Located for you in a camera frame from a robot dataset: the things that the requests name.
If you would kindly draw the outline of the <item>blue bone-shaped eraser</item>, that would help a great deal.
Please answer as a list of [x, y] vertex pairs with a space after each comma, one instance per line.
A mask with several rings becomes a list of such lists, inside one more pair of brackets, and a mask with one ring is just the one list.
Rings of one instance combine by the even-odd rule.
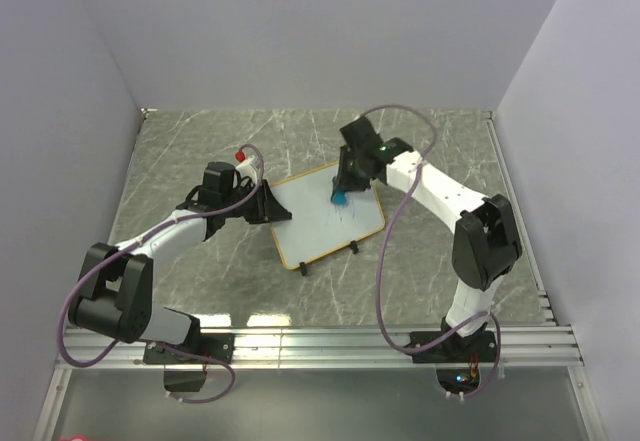
[[347, 194], [343, 191], [335, 191], [331, 196], [331, 202], [335, 206], [345, 206], [348, 203]]

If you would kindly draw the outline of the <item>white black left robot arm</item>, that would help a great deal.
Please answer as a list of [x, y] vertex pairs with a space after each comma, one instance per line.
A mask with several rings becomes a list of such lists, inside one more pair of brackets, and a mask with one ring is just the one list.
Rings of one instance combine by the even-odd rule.
[[193, 188], [160, 224], [112, 246], [97, 243], [86, 254], [79, 289], [71, 298], [71, 324], [117, 341], [167, 343], [180, 363], [196, 360], [203, 340], [195, 317], [153, 303], [154, 274], [184, 252], [207, 241], [229, 218], [249, 224], [288, 221], [266, 181], [213, 181]]

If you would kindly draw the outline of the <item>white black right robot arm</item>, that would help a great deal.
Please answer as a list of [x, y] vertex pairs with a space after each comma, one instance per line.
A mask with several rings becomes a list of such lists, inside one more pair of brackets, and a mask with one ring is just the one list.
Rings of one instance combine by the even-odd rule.
[[[376, 265], [375, 309], [381, 335], [389, 346], [407, 354], [441, 344], [448, 358], [466, 359], [476, 349], [476, 337], [486, 328], [497, 288], [522, 256], [511, 202], [501, 194], [488, 197], [465, 187], [398, 138], [341, 146], [332, 195], [365, 191], [374, 180], [403, 194], [384, 230]], [[452, 304], [442, 320], [442, 334], [423, 348], [404, 348], [392, 340], [381, 305], [388, 244], [411, 200], [452, 233], [451, 264], [457, 276]]]

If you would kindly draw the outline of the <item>yellow framed whiteboard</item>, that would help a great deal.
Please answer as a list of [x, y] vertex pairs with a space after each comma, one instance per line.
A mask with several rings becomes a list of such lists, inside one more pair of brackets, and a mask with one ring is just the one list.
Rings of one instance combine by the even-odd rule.
[[330, 200], [337, 171], [334, 162], [271, 187], [275, 198], [292, 214], [290, 220], [270, 224], [286, 269], [301, 270], [384, 230], [386, 220], [375, 189], [348, 193], [342, 205]]

